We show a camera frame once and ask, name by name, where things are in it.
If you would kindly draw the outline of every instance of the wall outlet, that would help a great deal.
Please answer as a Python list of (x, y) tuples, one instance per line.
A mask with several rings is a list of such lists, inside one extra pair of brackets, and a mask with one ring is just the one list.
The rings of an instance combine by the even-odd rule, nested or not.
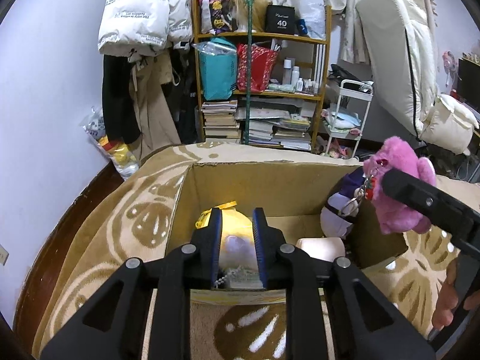
[(5, 250), (5, 248), (0, 245), (0, 264), (3, 266), (6, 264), (8, 259), (8, 252)]

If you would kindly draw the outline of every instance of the screw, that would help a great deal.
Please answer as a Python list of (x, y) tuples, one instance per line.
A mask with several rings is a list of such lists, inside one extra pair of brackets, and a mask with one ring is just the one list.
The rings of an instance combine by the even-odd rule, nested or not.
[(132, 259), (128, 259), (125, 265), (129, 269), (138, 268), (139, 265), (140, 265), (140, 260), (138, 258), (134, 257)]
[(348, 268), (350, 266), (350, 260), (346, 257), (338, 257), (337, 265), (342, 268)]
[(283, 244), (282, 246), (280, 246), (280, 251), (284, 253), (292, 253), (294, 250), (295, 246), (293, 246), (292, 244)]
[(186, 244), (181, 248), (182, 253), (192, 254), (197, 250), (197, 247), (194, 244)]

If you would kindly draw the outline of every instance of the finger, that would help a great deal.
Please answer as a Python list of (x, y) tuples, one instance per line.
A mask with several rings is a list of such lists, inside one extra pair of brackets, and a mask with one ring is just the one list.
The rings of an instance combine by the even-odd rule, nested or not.
[(451, 310), (436, 309), (431, 318), (431, 324), (435, 329), (442, 330), (444, 326), (448, 326), (453, 321), (453, 313)]
[(452, 310), (458, 305), (458, 295), (455, 288), (447, 283), (444, 283), (440, 294), (438, 294), (438, 300), (436, 309), (440, 310)]
[(447, 277), (445, 279), (445, 283), (452, 286), (455, 284), (455, 279), (457, 278), (457, 259), (453, 259), (450, 264), (448, 264), (446, 272)]
[(480, 305), (480, 291), (477, 291), (465, 299), (463, 308), (470, 311)]

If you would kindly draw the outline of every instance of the teal bag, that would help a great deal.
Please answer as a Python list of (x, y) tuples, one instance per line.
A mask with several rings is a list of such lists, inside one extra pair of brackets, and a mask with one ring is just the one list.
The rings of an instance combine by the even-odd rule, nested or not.
[[(213, 38), (213, 43), (224, 44), (236, 49), (233, 43), (224, 38)], [(200, 75), (202, 77), (205, 100), (227, 100), (237, 87), (237, 54), (200, 56)]]

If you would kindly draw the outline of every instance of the black box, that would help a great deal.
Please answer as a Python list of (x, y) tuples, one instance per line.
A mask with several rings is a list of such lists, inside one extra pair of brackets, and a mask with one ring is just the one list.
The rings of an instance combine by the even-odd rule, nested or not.
[(265, 16), (265, 32), (295, 34), (295, 8), (268, 5)]

